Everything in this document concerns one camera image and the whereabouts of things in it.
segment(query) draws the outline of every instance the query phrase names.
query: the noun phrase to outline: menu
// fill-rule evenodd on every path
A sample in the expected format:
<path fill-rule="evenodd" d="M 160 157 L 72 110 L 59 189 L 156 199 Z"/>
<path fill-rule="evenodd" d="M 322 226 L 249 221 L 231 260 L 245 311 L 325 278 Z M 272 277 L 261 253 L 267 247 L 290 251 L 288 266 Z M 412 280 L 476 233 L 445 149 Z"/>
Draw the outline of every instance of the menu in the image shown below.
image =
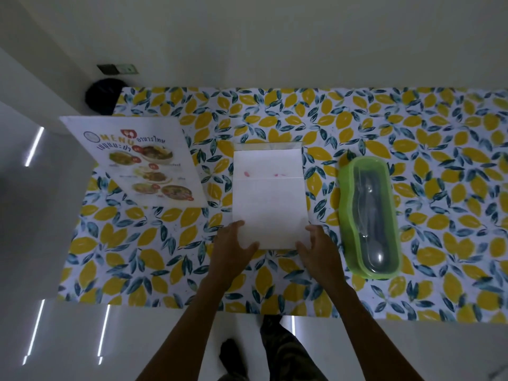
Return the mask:
<path fill-rule="evenodd" d="M 208 205 L 176 118 L 62 116 L 60 120 L 137 204 Z"/>

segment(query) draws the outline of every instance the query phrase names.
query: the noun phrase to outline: person's right arm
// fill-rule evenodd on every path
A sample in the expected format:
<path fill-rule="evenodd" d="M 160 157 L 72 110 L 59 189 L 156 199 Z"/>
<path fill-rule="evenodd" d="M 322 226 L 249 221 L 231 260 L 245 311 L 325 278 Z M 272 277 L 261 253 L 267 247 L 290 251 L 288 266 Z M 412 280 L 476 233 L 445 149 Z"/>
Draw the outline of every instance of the person's right arm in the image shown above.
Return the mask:
<path fill-rule="evenodd" d="M 296 249 L 310 275 L 327 292 L 337 308 L 365 380 L 423 380 L 363 307 L 344 278 L 340 253 L 321 226 L 309 225 L 311 250 L 301 242 Z"/>

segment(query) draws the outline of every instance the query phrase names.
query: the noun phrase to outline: leg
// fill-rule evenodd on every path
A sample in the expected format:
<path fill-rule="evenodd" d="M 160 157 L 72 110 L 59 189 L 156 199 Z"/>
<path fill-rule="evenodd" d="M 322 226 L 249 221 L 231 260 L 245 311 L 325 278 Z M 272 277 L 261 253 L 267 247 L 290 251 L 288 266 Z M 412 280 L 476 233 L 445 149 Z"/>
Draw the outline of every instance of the leg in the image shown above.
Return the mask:
<path fill-rule="evenodd" d="M 280 315 L 265 315 L 261 326 L 270 381 L 327 381 L 300 341 L 282 327 L 281 319 Z"/>
<path fill-rule="evenodd" d="M 219 378 L 219 381 L 246 381 L 247 369 L 243 364 L 238 346 L 232 338 L 220 346 L 220 361 L 228 372 Z"/>

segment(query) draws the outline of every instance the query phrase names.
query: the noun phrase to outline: white paper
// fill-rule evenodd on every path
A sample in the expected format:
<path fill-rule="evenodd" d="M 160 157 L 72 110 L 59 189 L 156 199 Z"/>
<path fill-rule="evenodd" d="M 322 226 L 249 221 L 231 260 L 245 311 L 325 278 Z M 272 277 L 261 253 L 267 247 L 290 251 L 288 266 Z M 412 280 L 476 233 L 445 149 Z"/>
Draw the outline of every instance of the white paper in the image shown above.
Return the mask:
<path fill-rule="evenodd" d="M 233 221 L 244 220 L 238 241 L 263 250 L 310 246 L 301 148 L 235 151 Z"/>
<path fill-rule="evenodd" d="M 60 120 L 137 204 L 208 205 L 178 119 L 65 116 Z"/>

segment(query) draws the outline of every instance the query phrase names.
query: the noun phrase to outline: green plastic box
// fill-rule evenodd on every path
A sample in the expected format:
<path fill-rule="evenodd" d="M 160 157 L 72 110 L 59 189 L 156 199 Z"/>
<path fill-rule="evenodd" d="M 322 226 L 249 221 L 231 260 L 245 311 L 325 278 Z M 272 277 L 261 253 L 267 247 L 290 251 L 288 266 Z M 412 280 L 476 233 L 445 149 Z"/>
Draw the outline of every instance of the green plastic box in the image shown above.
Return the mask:
<path fill-rule="evenodd" d="M 360 156 L 339 171 L 340 235 L 347 266 L 369 279 L 391 278 L 400 270 L 397 217 L 390 174 L 375 156 Z"/>

